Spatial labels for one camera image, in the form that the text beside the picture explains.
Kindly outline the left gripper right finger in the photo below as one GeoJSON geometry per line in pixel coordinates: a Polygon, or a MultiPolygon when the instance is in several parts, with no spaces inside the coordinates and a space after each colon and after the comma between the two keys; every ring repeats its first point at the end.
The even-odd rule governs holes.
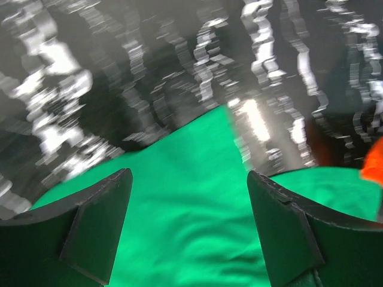
{"type": "Polygon", "coordinates": [[[271,286],[382,286],[382,224],[251,171],[248,192],[271,286]]]}

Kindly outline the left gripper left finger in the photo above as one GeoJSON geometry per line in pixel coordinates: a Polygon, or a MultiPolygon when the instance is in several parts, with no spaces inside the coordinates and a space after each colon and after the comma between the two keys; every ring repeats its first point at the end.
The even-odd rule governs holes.
{"type": "Polygon", "coordinates": [[[109,284],[132,182],[120,169],[34,210],[1,207],[1,285],[109,284]]]}

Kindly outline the green t shirt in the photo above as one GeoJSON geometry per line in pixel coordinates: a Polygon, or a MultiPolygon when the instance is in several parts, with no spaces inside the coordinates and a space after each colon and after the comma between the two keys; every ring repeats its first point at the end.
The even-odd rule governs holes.
{"type": "Polygon", "coordinates": [[[226,108],[217,108],[139,152],[129,152],[47,191],[39,208],[90,187],[120,169],[132,172],[129,204],[110,286],[271,286],[251,206],[255,171],[338,212],[376,222],[382,188],[360,176],[371,147],[353,151],[305,131],[314,163],[264,172],[247,167],[226,108]]]}

